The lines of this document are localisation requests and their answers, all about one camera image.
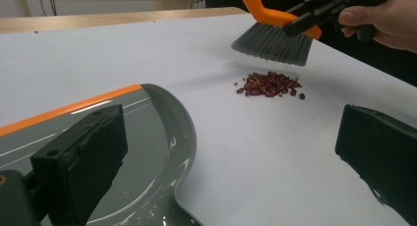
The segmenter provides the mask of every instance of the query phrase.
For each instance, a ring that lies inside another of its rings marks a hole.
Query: black handle
[[[377,29],[373,25],[362,25],[357,27],[356,36],[360,41],[371,41]]]

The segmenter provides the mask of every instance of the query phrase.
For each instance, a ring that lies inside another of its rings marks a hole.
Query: gray dustpan
[[[159,86],[142,85],[99,104],[0,137],[0,171],[26,175],[30,157],[47,143],[86,114],[121,104],[129,151],[87,225],[202,225],[176,199],[197,148],[194,125],[180,101]],[[51,223],[45,217],[41,224]]]

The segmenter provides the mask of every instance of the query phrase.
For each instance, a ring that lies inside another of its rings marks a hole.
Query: pile of beans
[[[253,73],[248,78],[243,79],[246,81],[245,85],[236,90],[237,93],[245,92],[247,96],[264,95],[266,97],[282,96],[289,92],[292,96],[297,95],[298,87],[302,87],[298,83],[298,79],[292,80],[283,74],[277,74],[269,71],[267,75],[261,75]],[[299,94],[300,99],[304,100],[306,95],[304,93]]]

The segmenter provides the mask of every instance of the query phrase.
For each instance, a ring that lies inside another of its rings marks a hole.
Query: white surface
[[[0,126],[131,84],[175,94],[194,120],[180,188],[205,225],[407,225],[334,153],[347,103],[417,127],[417,88],[313,43],[298,68],[240,54],[249,15],[0,34]],[[236,94],[249,73],[298,77],[305,100]]]

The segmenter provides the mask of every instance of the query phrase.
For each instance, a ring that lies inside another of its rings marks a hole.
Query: gray bristles
[[[288,37],[281,27],[256,23],[232,43],[232,48],[266,60],[305,66],[312,42],[305,34]]]

